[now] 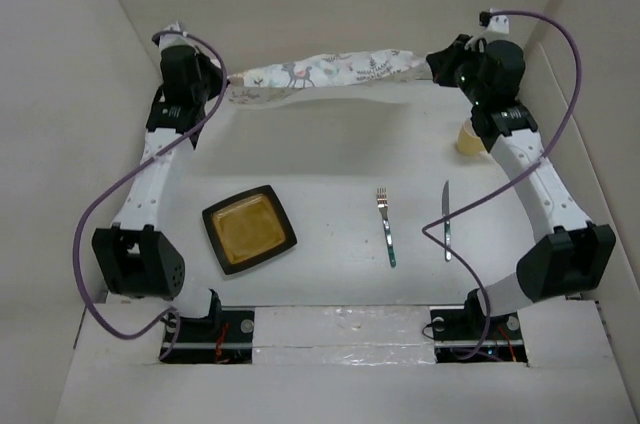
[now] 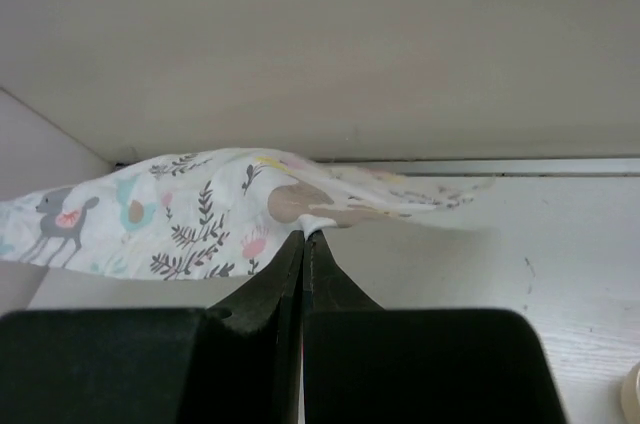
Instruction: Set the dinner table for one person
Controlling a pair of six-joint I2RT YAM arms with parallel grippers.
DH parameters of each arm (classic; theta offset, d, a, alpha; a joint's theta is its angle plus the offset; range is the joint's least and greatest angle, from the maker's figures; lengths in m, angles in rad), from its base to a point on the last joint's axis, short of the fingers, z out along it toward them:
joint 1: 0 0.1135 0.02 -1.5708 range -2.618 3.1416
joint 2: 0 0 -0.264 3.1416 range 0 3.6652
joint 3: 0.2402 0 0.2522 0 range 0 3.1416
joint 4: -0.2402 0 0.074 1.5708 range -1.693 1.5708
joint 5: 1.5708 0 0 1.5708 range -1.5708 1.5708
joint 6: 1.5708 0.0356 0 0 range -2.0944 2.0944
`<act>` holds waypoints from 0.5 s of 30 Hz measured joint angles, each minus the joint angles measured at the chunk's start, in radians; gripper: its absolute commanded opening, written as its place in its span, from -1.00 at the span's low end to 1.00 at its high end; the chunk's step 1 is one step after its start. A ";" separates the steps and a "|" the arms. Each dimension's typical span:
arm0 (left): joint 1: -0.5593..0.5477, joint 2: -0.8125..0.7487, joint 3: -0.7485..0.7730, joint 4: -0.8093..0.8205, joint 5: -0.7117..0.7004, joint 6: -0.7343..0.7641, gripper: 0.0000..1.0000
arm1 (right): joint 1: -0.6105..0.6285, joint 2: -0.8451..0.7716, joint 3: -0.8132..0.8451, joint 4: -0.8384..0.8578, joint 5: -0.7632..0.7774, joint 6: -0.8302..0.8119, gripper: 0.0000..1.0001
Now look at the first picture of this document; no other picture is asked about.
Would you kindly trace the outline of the floral animal print cloth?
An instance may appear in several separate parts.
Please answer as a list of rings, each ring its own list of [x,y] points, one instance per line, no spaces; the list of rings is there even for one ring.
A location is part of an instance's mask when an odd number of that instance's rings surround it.
[[[290,96],[308,89],[432,78],[426,57],[408,50],[319,54],[236,73],[229,78],[226,98],[239,107],[277,107]]]

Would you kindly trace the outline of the square black yellow plate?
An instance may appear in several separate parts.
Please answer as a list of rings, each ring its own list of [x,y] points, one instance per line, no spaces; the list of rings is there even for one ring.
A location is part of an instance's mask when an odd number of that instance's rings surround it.
[[[270,185],[223,199],[202,211],[211,248],[227,276],[252,269],[297,243],[285,209]]]

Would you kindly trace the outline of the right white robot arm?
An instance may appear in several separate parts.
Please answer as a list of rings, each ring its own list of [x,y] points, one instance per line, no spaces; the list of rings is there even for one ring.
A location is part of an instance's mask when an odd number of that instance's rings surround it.
[[[465,331],[483,338],[497,328],[499,316],[596,289],[616,237],[579,207],[544,155],[537,123],[518,99],[523,50],[507,40],[475,45],[460,35],[426,62],[436,84],[459,88],[471,102],[474,132],[511,180],[535,241],[513,273],[468,294]]]

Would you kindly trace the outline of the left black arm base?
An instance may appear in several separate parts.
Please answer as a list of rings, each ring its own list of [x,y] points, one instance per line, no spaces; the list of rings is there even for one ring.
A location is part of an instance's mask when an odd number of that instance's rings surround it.
[[[163,335],[159,361],[163,364],[245,365],[253,361],[256,309],[228,307],[211,290],[209,313],[203,318],[182,318],[175,333],[175,319]]]

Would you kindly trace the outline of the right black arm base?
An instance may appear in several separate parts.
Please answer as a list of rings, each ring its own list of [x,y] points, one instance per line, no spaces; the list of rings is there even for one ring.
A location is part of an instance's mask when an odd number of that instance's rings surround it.
[[[470,306],[431,306],[429,314],[422,334],[433,342],[438,364],[528,362],[516,312],[487,321],[474,298]]]

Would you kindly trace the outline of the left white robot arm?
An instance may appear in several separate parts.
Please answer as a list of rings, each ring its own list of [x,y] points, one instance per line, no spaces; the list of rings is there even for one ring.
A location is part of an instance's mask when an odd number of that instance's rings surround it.
[[[201,340],[222,331],[212,290],[197,283],[179,251],[165,236],[169,203],[199,139],[196,125],[205,105],[218,96],[221,70],[183,39],[162,40],[162,84],[146,122],[141,162],[129,194],[107,228],[92,236],[92,249],[108,290],[131,298],[170,301]]]

